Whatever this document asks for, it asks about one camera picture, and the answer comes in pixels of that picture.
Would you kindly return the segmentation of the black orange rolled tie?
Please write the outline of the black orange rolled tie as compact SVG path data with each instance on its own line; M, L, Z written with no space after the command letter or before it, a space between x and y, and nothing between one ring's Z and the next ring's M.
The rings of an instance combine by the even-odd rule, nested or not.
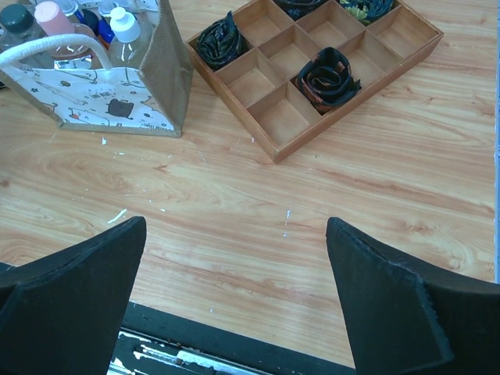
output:
M344 105L362 89L347 57L333 47L319 51L291 82L321 115Z

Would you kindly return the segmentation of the wooden divided tray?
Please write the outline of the wooden divided tray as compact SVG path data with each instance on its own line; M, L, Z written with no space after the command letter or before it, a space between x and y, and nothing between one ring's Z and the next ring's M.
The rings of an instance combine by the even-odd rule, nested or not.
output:
M187 49L279 163L423 61L442 37L401 1L251 1Z

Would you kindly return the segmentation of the printed canvas tote bag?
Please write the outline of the printed canvas tote bag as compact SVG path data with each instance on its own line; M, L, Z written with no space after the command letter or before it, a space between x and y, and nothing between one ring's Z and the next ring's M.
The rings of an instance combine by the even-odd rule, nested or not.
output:
M120 1L116 7L152 27L139 69L114 67L109 48L96 36L48 36L41 28L43 37L1 51L2 82L63 129L178 138L188 109L193 66L170 4ZM50 52L65 42L89 47L98 67L56 70Z

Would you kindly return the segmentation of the dark blue pump bottle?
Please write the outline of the dark blue pump bottle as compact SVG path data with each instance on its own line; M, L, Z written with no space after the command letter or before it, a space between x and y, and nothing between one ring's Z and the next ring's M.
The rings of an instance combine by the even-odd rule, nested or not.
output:
M91 28L95 36L98 32L98 17L90 10L82 9L76 0L59 0L59 8L71 23L82 23Z

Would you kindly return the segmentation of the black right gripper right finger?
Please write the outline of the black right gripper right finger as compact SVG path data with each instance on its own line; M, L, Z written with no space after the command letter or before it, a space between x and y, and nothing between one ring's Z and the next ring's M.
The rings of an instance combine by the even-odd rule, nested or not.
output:
M358 374L496 374L499 286L445 270L350 223L327 252Z

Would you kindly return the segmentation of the clear bottle pink cap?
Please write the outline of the clear bottle pink cap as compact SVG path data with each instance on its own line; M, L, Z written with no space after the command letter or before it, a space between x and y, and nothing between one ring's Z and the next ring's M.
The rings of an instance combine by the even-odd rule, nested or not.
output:
M62 34L84 34L95 39L93 30L82 23L72 23L54 1L44 1L35 6L34 18L48 36ZM93 51L83 45L69 45L67 42L50 52L54 68L60 69L96 69Z

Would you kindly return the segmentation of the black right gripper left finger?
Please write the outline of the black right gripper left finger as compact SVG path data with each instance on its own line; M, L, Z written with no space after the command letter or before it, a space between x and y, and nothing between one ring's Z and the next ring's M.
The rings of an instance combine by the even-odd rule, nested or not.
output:
M92 238L1 272L3 374L105 374L141 263L134 216Z

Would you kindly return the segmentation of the dark green rolled tie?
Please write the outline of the dark green rolled tie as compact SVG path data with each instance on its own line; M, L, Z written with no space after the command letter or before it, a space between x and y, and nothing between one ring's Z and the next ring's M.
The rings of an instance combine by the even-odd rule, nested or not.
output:
M249 49L231 11L204 29L196 42L196 52L212 71L225 67Z

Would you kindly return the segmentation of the clear bottle white cap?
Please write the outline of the clear bottle white cap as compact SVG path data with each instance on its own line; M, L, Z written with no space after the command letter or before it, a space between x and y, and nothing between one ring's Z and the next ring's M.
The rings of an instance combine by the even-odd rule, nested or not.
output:
M139 69L152 36L149 23L138 21L132 12L116 7L110 12L114 38L109 45L109 59L114 67Z

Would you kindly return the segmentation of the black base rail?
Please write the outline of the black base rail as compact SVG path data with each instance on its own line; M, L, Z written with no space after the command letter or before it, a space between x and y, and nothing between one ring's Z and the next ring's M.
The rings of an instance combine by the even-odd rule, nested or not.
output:
M110 374L354 374L355 369L129 302Z

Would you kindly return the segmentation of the green yellow rolled tie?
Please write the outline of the green yellow rolled tie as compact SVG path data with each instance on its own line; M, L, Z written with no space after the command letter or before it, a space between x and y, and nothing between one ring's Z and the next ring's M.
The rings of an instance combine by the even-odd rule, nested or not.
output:
M395 1L339 0L338 4L359 22L367 26L389 13L393 9Z

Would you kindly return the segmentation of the clear bottle dark cap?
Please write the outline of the clear bottle dark cap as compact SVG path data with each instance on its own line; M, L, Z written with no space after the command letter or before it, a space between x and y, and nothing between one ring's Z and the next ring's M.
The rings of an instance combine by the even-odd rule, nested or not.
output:
M1 26L4 29L1 36L2 52L43 37L43 31L25 5L7 5L1 11Z

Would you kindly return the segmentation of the bright blue pump bottle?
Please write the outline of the bright blue pump bottle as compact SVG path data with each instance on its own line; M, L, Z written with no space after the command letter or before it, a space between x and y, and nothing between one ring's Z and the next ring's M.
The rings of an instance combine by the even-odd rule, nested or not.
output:
M114 38L114 32L110 27L111 11L116 8L116 2L113 0L102 0L98 6L98 14L101 19L98 21L99 40L108 48Z

